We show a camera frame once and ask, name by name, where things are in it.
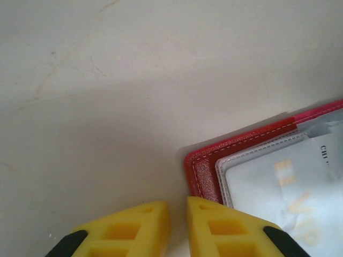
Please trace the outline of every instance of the black strip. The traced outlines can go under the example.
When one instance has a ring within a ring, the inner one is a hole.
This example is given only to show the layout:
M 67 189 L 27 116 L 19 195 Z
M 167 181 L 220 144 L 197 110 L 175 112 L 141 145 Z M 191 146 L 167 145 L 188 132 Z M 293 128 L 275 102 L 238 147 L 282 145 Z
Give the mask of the black strip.
M 72 257 L 87 236 L 88 232 L 86 230 L 79 230 L 65 236 L 46 257 Z
M 285 257 L 310 257 L 286 232 L 272 226 L 265 226 L 263 231 Z

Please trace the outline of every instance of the yellow foam block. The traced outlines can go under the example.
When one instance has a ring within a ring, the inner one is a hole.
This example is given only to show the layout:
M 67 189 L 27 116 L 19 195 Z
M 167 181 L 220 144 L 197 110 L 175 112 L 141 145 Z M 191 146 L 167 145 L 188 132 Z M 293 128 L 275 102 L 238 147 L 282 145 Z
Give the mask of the yellow foam block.
M 264 233 L 277 225 L 191 196 L 187 199 L 191 257 L 284 257 Z
M 88 236 L 73 257 L 162 257 L 170 220 L 168 205 L 156 201 L 84 224 Z

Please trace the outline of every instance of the white table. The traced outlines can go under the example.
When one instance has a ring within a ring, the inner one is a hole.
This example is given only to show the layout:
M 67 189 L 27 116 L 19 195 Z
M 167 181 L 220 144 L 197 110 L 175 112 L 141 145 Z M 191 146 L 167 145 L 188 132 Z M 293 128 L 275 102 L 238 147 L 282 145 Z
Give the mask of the white table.
M 341 0 L 2 0 L 0 24 L 0 256 L 156 199 L 189 256 L 186 153 L 343 96 Z

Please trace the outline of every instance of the red card holder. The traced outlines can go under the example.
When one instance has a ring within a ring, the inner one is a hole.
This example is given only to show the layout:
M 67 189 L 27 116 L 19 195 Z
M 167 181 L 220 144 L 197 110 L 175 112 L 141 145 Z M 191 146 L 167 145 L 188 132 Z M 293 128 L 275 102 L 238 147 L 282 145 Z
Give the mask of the red card holder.
M 342 108 L 343 99 L 189 153 L 184 160 L 184 169 L 191 194 L 223 203 L 215 171 L 218 159 L 292 133 L 298 124 Z

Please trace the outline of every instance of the white surface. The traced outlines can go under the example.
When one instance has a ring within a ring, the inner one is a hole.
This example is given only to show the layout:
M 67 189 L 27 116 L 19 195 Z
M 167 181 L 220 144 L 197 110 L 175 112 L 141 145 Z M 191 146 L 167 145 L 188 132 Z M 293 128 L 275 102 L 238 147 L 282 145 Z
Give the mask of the white surface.
M 343 95 L 341 0 L 2 0 L 0 24 L 1 256 L 155 199 L 187 256 L 184 147 Z

